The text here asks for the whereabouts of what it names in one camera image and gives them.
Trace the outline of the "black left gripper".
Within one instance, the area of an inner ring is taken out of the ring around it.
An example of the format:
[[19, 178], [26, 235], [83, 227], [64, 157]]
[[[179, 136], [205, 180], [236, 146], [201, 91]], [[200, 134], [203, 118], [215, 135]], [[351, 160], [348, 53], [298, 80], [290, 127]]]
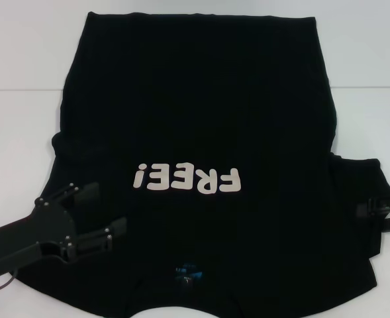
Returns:
[[125, 217], [102, 229], [77, 236], [74, 222], [65, 210], [90, 204], [99, 196], [97, 182], [83, 186], [69, 183], [49, 195], [29, 216], [0, 227], [0, 276], [44, 257], [74, 262], [111, 251], [113, 241], [127, 232]]

